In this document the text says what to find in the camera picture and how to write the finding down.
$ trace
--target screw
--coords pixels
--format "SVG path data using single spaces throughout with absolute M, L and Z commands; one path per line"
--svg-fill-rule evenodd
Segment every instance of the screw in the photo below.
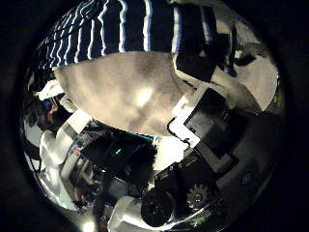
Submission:
M 217 206 L 223 206 L 224 205 L 224 199 L 223 198 L 218 199 L 217 202 L 216 202 L 216 205 Z
M 202 194 L 200 194 L 200 193 L 195 194 L 194 200 L 196 202 L 200 202 L 202 200 Z

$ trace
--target dark background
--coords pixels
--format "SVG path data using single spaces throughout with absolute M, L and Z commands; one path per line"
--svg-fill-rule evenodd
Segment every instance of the dark background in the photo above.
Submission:
M 22 77 L 44 32 L 78 1 L 7 0 L 0 14 L 0 231 L 76 231 L 36 191 L 22 159 Z M 308 231 L 309 1 L 226 1 L 267 42 L 288 101 L 284 154 L 266 191 L 228 231 Z

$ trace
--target striped shirt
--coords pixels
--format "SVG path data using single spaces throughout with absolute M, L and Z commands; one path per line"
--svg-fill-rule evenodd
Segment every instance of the striped shirt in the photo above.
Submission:
M 44 40 L 39 68 L 67 66 L 113 53 L 203 49 L 206 8 L 166 0 L 88 0 L 64 15 Z

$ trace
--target cable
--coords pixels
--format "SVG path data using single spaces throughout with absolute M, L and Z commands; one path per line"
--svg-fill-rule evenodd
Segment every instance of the cable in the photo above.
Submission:
M 177 137 L 182 143 L 185 143 L 185 144 L 188 145 L 187 148 L 184 149 L 184 151 L 187 151 L 187 150 L 190 148 L 190 146 L 191 146 L 191 144 L 190 144 L 189 141 L 188 141 L 189 139 L 186 138 L 186 139 L 182 140 L 182 139 L 179 138 L 174 132 L 172 132 L 171 129 L 170 129 L 171 123 L 173 123 L 173 122 L 175 121 L 175 119 L 176 119 L 176 117 L 172 118 L 171 121 L 168 122 L 168 124 L 166 125 L 166 129 L 167 129 L 167 131 L 168 131 L 170 134 L 172 134 L 174 137 Z

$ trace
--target black gear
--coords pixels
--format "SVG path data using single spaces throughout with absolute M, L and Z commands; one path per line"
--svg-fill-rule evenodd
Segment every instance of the black gear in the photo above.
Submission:
M 198 210 L 201 209 L 205 202 L 209 198 L 209 188 L 207 186 L 197 186 L 189 190 L 189 193 L 186 194 L 186 202 L 191 209 Z

